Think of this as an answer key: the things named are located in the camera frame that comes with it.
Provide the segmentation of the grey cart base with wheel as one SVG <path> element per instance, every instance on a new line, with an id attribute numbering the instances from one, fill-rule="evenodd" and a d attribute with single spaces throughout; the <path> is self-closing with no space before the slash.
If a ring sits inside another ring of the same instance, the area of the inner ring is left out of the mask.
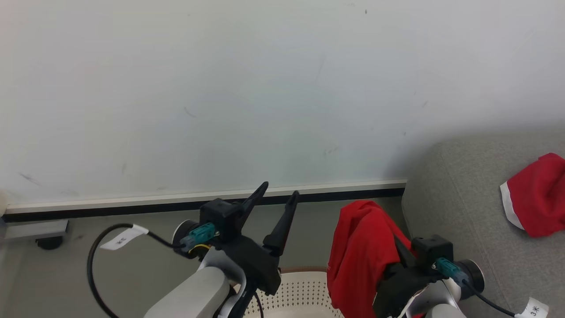
<path id="1" fill-rule="evenodd" d="M 33 239 L 39 248 L 52 251 L 63 244 L 68 227 L 68 220 L 23 223 L 6 223 L 0 220 L 0 246 Z"/>

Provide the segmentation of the black and white baseboard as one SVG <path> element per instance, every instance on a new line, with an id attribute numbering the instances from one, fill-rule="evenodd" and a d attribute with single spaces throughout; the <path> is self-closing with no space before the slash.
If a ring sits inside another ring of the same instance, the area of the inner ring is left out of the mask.
<path id="1" fill-rule="evenodd" d="M 294 191 L 299 192 L 299 201 L 301 203 L 399 197 L 403 194 L 406 183 L 405 179 L 400 179 L 275 187 L 267 189 L 259 204 L 283 204 Z M 216 198 L 221 198 L 228 202 L 244 201 L 251 194 L 252 190 L 234 190 L 217 193 L 187 193 L 92 201 L 11 204 L 8 205 L 2 218 L 5 222 L 35 222 L 97 216 L 194 211 L 199 209 L 204 203 Z"/>

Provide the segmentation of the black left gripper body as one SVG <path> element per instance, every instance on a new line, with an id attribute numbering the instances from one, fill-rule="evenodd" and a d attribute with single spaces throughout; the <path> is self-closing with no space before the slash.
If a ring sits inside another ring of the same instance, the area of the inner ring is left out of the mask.
<path id="1" fill-rule="evenodd" d="M 264 245 L 239 235 L 218 235 L 218 247 L 244 272 L 248 282 L 267 295 L 276 294 L 281 284 L 279 260 L 283 254 L 283 236 L 268 234 Z"/>

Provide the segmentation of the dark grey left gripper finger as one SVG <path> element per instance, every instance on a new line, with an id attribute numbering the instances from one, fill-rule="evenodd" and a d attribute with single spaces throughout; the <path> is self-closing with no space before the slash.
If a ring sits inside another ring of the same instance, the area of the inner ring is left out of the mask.
<path id="1" fill-rule="evenodd" d="M 247 199 L 241 203 L 242 214 L 239 218 L 240 223 L 245 223 L 254 209 L 254 207 L 260 202 L 264 194 L 268 189 L 269 183 L 267 181 L 263 182 Z"/>
<path id="2" fill-rule="evenodd" d="M 294 191 L 286 202 L 284 213 L 274 229 L 263 239 L 263 248 L 266 248 L 272 257 L 280 257 L 284 253 L 298 201 L 299 192 Z"/>

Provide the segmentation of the grey fabric sofa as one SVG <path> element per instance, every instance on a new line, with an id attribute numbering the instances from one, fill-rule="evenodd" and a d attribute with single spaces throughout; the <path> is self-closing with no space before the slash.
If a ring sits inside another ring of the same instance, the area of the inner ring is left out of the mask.
<path id="1" fill-rule="evenodd" d="M 529 298 L 565 318 L 565 231 L 529 237 L 505 216 L 500 186 L 540 156 L 565 158 L 565 127 L 472 136 L 433 146 L 416 164 L 402 197 L 412 237 L 437 234 L 456 260 L 482 270 L 484 296 L 521 313 Z"/>

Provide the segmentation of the plain red garment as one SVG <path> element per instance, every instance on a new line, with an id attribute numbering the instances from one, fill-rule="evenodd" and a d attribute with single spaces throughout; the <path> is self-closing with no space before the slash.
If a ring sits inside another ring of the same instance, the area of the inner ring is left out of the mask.
<path id="1" fill-rule="evenodd" d="M 374 201 L 354 201 L 340 211 L 327 267 L 331 305 L 344 318 L 377 318 L 376 286 L 389 264 L 399 262 L 395 238 L 410 240 Z"/>

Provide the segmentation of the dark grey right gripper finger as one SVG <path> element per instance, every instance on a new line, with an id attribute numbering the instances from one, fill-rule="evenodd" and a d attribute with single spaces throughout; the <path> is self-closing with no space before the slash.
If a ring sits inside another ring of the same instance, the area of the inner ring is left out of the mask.
<path id="1" fill-rule="evenodd" d="M 394 244 L 397 249 L 397 254 L 400 262 L 415 262 L 415 255 L 412 253 L 411 248 L 407 247 L 402 240 L 393 234 Z"/>

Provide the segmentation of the white perforated laundry basket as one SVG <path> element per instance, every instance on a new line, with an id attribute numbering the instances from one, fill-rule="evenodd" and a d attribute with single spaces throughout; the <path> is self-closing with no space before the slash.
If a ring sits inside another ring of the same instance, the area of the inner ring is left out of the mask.
<path id="1" fill-rule="evenodd" d="M 324 266 L 283 268 L 276 294 L 257 294 L 243 318 L 344 318 L 331 305 Z"/>

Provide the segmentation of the red garment with white trim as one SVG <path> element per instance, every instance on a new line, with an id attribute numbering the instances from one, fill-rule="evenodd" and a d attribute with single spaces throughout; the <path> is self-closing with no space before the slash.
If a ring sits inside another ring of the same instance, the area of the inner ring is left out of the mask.
<path id="1" fill-rule="evenodd" d="M 503 183 L 500 190 L 506 219 L 530 237 L 565 231 L 564 158 L 547 153 Z"/>

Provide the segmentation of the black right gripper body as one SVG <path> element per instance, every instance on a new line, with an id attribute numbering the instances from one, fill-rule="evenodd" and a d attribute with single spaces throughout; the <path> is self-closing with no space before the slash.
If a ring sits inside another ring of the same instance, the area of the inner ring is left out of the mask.
<path id="1" fill-rule="evenodd" d="M 438 270 L 432 268 L 406 268 L 399 262 L 388 265 L 376 287 L 373 301 L 376 318 L 406 318 L 414 297 L 437 281 Z"/>

